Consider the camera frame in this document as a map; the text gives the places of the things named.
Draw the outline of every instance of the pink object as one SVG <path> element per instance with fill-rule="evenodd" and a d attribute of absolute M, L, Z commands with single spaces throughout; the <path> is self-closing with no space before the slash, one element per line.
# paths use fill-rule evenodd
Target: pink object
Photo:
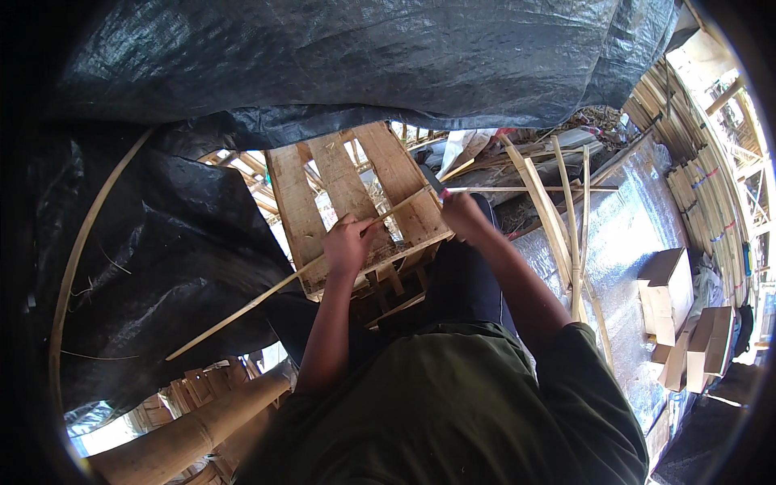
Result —
<path fill-rule="evenodd" d="M 592 133 L 596 137 L 599 137 L 601 135 L 601 133 L 603 133 L 601 131 L 601 128 L 596 128 L 595 126 L 585 126 L 585 125 L 583 125 L 583 126 L 580 126 L 580 129 L 581 130 L 585 130 L 588 133 Z"/>

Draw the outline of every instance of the person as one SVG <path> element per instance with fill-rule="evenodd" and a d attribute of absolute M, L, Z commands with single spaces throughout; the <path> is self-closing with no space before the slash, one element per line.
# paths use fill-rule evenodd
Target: person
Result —
<path fill-rule="evenodd" d="M 235 483 L 645 482 L 643 433 L 592 330 L 482 196 L 448 196 L 442 217 L 456 240 L 432 263 L 421 321 L 355 368 L 348 305 L 378 226 L 347 215 L 331 229 L 296 389 Z"/>

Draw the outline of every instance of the cardboard box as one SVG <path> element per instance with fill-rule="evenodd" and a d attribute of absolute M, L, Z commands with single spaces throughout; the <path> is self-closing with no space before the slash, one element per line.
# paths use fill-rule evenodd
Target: cardboard box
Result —
<path fill-rule="evenodd" d="M 637 279 L 644 329 L 657 343 L 673 346 L 692 307 L 692 272 L 686 248 L 656 253 Z"/>
<path fill-rule="evenodd" d="M 730 345 L 733 340 L 732 307 L 714 308 L 714 325 L 708 340 L 704 371 L 714 376 L 724 376 L 730 362 Z"/>
<path fill-rule="evenodd" d="M 655 362 L 656 364 L 665 364 L 672 348 L 673 347 L 669 347 L 668 345 L 657 344 L 655 350 L 652 351 L 652 362 Z"/>
<path fill-rule="evenodd" d="M 687 370 L 687 348 L 690 345 L 690 338 L 695 329 L 696 320 L 688 320 L 684 329 L 677 338 L 676 345 L 668 353 L 666 365 L 657 378 L 657 381 L 666 389 L 676 392 L 684 389 L 685 379 L 684 371 Z"/>
<path fill-rule="evenodd" d="M 687 388 L 692 393 L 703 393 L 708 374 L 705 373 L 706 352 L 712 337 L 716 311 L 705 308 L 695 325 L 695 332 L 687 348 Z"/>

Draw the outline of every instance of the green t-shirt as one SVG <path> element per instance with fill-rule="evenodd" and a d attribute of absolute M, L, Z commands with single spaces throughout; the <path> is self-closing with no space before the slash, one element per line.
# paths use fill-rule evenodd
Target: green t-shirt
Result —
<path fill-rule="evenodd" d="M 592 330 L 535 356 L 487 322 L 397 339 L 327 397 L 292 395 L 236 483 L 637 483 L 644 437 Z"/>

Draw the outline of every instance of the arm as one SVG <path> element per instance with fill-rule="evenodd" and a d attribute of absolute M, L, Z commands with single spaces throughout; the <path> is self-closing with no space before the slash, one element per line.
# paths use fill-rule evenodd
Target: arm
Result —
<path fill-rule="evenodd" d="M 465 193 L 445 199 L 442 218 L 460 239 L 474 246 L 488 262 L 512 313 L 514 326 L 528 350 L 536 355 L 571 316 L 528 266 L 522 256 Z"/>
<path fill-rule="evenodd" d="M 296 393 L 330 393 L 348 374 L 350 296 L 379 229 L 379 224 L 371 223 L 371 219 L 356 222 L 352 214 L 346 214 L 324 238 L 329 274 L 304 349 Z"/>

